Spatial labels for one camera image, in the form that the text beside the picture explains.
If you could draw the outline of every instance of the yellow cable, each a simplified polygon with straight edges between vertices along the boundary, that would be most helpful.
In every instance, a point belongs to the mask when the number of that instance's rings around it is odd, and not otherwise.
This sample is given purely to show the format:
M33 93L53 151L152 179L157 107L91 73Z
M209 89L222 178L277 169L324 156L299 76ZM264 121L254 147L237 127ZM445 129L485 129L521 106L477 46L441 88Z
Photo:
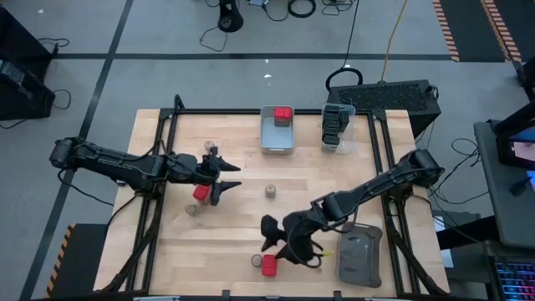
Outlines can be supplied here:
M394 39L395 31L398 28L398 25L400 25L401 16L403 16L403 12L405 11L405 7L407 6L407 3L409 0L405 0L403 2L403 7L401 8L400 15L398 16L398 21L395 23L394 30L392 30L392 34L390 35L390 40L388 41L388 48L386 49L386 56L385 56L385 66L383 66L383 74L381 75L381 80L385 80L385 72L386 72L386 65L388 63L388 53L390 52L390 45L392 44L392 40Z

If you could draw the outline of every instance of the wooden table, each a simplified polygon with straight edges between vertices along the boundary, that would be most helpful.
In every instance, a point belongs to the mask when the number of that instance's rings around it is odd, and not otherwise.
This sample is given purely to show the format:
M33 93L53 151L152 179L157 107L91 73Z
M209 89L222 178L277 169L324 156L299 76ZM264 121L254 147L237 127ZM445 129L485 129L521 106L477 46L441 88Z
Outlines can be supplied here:
M130 138L129 153L142 154L153 143L159 110L139 110ZM396 161L415 148L406 111L387 111L388 126ZM190 217L185 206L195 202L194 186L167 185L165 205L156 247L150 294L221 295L230 289L232 296L319 296L330 297L340 290L345 297L394 297L395 286L386 240L380 199L359 207L357 221L383 230L380 242L380 288L364 288L341 283L336 276L336 256L324 258L319 269L278 261L276 278L265 278L250 258L260 253L263 237L260 219L270 214L282 221L290 212L310 208L310 201L330 191L348 190L376 176L370 144L368 121L355 116L357 149L348 155L325 154L320 150L318 115L295 116L295 152L290 156L265 156L258 146L259 115L180 115L176 130L176 153L200 157L206 140L220 146L226 161L242 171L223 172L222 180L243 184L226 191L217 207L206 207L202 214ZM167 122L163 137L167 137ZM380 124L376 123L384 169L387 161ZM269 201L264 187L272 183L277 197ZM131 198L128 187L119 189L115 210ZM415 194L425 196L425 189L415 187ZM103 288L120 270L132 252L140 216L139 201L127 207L113 221L100 261L94 288ZM414 254L437 284L449 291L441 251L436 239L431 210L420 199L408 200L405 208ZM326 250L337 250L339 234L316 232L313 239ZM267 250L275 254L282 247ZM404 287L410 292L405 259L400 255ZM140 287L145 256L140 260L136 287Z

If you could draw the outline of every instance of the metal tray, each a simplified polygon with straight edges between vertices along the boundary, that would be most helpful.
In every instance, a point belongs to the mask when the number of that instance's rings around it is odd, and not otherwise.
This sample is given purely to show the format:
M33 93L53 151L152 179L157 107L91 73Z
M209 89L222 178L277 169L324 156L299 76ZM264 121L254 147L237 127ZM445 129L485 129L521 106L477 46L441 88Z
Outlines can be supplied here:
M275 126L275 107L290 108L290 126ZM269 155L289 155L295 147L293 108L287 105L264 105L260 109L260 148Z

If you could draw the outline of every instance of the concrete floor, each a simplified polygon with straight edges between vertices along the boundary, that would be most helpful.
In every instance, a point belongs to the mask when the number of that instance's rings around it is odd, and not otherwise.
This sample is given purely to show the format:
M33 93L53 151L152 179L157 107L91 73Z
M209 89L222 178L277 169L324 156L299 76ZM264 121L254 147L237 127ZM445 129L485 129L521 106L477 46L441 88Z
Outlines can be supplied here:
M284 1L271 1L270 13L284 13ZM7 9L36 37L69 38L64 54L107 54L126 0L7 0ZM383 54L402 2L361 0L352 54ZM134 0L118 54L208 54L198 39L216 25L218 10L203 1ZM225 53L330 53L345 52L353 14L270 21L260 8L242 3L243 29L229 34ZM219 47L222 33L206 36ZM393 54L447 54L447 47L431 0L410 1L394 39ZM342 64L340 59L116 59L105 82L88 140L125 151L135 112L169 107L180 94L190 108L258 108L285 104L319 108L327 99L325 78ZM350 60L364 74L365 83L380 79L381 60ZM0 130L0 296L17 299L32 264L44 226L59 190L57 170L48 163L54 140L79 133L103 59L57 59L45 84L68 89L73 103L68 110L53 110L46 120L30 120L12 130ZM452 140L474 140L472 124L500 119L527 103L513 78L510 64L455 63L453 61L390 61L386 80L428 79L440 89L442 115L436 120L429 149L449 171L462 156L450 148ZM336 84L352 84L339 76ZM58 102L65 101L63 95ZM426 147L428 136L419 146ZM79 171L74 184L112 202L116 186L109 179ZM463 166L443 186L452 202L487 190L481 165ZM445 203L450 211L492 214L488 196L460 206ZM106 223L111 209L70 191L46 260L34 290L42 298L65 229L70 223Z

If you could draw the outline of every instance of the keyboard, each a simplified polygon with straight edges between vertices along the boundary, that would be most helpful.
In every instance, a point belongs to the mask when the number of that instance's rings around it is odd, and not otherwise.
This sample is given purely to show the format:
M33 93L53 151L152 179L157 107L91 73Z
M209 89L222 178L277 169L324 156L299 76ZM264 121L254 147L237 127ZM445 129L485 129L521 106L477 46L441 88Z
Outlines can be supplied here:
M362 84L334 87L339 103L353 105L357 110L408 110L427 109L429 95L420 81L388 84Z
M505 300L535 300L535 266L532 263L495 262Z

